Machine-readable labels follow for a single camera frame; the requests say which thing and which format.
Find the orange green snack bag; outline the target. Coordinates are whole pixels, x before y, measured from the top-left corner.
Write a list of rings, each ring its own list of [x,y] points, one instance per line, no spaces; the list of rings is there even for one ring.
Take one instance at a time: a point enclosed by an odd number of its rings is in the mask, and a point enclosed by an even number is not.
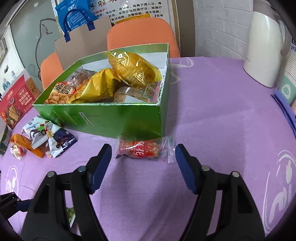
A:
[[[35,156],[43,158],[45,152],[42,147],[37,147],[33,149],[32,141],[29,140],[27,137],[21,134],[14,134],[10,138],[10,151],[11,154],[18,160],[21,160],[22,157],[25,155],[25,152],[31,152]]]

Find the white blue cartoon snack bag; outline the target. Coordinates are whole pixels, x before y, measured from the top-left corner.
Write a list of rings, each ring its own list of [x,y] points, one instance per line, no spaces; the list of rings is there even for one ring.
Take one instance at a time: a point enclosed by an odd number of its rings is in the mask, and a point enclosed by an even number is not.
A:
[[[32,149],[36,149],[48,140],[47,127],[53,123],[40,116],[35,116],[22,128],[22,133],[32,141]]]

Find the red popcorn snack packet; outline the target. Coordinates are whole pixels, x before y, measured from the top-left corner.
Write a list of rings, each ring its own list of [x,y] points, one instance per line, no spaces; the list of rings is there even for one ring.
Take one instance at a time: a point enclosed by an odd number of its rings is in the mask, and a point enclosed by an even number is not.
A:
[[[119,136],[115,158],[163,160],[172,164],[176,162],[175,147],[173,138],[169,136],[145,141],[128,140]]]

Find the yellow cake packet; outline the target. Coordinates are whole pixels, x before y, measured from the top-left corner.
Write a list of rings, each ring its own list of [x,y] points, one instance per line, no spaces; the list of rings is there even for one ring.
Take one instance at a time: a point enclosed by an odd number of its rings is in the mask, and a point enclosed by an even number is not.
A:
[[[129,86],[146,86],[162,80],[159,69],[136,53],[112,50],[106,55],[115,74]]]

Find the dark navy snack packet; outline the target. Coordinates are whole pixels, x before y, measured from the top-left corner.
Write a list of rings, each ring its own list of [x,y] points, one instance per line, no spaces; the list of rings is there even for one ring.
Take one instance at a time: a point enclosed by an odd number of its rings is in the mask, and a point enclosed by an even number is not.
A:
[[[53,123],[45,124],[45,132],[48,137],[45,154],[50,158],[56,158],[77,143],[77,139],[66,129]]]

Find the red cracker box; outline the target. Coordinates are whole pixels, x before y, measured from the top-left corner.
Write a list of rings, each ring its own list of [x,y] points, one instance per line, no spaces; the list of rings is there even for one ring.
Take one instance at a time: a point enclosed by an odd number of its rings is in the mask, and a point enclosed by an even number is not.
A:
[[[23,70],[4,92],[1,100],[1,118],[13,129],[41,94],[27,70]]]

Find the purple table cloth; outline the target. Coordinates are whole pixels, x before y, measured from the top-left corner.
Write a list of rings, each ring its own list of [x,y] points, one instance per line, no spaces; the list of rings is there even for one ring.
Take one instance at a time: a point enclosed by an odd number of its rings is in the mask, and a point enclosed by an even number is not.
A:
[[[239,172],[266,236],[295,240],[295,225],[280,233],[295,207],[295,135],[273,90],[242,65],[172,59],[165,133],[216,172]],[[109,240],[178,240],[196,196],[176,163],[114,158],[91,200]]]

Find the orange peanut snack packet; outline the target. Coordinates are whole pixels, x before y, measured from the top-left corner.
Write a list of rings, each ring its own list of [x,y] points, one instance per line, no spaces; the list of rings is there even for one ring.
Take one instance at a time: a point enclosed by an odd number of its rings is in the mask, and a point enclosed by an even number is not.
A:
[[[57,82],[45,102],[47,104],[69,104],[75,92],[76,88],[68,85],[67,82]]]

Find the paper cups pack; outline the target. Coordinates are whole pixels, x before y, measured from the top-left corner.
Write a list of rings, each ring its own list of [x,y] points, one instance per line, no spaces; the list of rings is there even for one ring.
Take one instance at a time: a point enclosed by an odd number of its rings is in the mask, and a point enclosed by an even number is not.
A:
[[[295,41],[292,40],[283,76],[272,95],[295,135]]]

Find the green cardboard box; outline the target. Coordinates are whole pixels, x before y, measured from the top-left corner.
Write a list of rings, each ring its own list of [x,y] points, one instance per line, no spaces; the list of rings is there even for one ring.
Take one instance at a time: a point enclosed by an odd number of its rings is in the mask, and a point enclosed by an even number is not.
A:
[[[34,102],[36,111],[43,118],[57,125],[84,133],[110,138],[124,136],[136,140],[163,137],[171,75],[169,44],[135,45],[124,47],[123,50],[139,54],[160,70],[162,80],[155,103],[46,104],[45,101],[55,84],[67,80],[78,68],[93,71],[109,68],[110,64],[105,52],[100,52],[77,60],[60,74]]]

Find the orange chair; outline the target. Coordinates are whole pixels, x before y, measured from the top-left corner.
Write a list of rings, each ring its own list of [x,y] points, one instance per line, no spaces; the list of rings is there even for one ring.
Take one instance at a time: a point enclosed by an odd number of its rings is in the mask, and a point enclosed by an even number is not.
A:
[[[107,49],[168,43],[171,58],[180,58],[177,40],[170,25],[160,18],[139,18],[114,25],[107,33]]]
[[[63,67],[59,60],[57,52],[49,55],[40,67],[41,82],[45,90],[62,72]]]

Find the yellow chips bag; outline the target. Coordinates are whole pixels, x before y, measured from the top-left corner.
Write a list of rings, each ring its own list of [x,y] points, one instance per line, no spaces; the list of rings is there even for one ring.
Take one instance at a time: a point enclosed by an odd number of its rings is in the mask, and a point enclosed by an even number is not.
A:
[[[69,103],[96,103],[112,98],[119,83],[112,68],[102,69],[70,97]]]

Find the brown paper bag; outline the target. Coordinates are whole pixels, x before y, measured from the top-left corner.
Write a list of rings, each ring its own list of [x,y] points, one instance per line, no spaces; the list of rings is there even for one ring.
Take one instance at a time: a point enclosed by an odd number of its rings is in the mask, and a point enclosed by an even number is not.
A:
[[[107,50],[107,33],[111,29],[108,16],[94,21],[93,30],[87,25],[80,26],[69,33],[70,41],[62,37],[55,41],[55,49],[63,69],[77,60]]]

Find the blue tote bag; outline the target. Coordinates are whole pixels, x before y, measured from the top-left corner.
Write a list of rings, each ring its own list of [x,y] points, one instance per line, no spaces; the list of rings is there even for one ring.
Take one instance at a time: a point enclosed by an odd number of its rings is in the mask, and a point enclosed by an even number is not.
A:
[[[87,0],[68,0],[55,7],[66,42],[70,41],[69,33],[82,25],[87,25],[89,31],[95,29],[94,21],[98,17],[91,12],[90,4],[91,1]]]

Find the wall poster chinese text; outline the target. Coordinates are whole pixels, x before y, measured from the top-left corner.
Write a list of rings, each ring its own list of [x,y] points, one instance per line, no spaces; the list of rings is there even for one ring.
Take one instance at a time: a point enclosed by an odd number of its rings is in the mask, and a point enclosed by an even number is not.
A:
[[[171,1],[101,0],[91,1],[89,8],[98,18],[109,16],[113,24],[126,18],[145,14],[149,14],[152,18],[161,18],[169,24],[173,23]]]

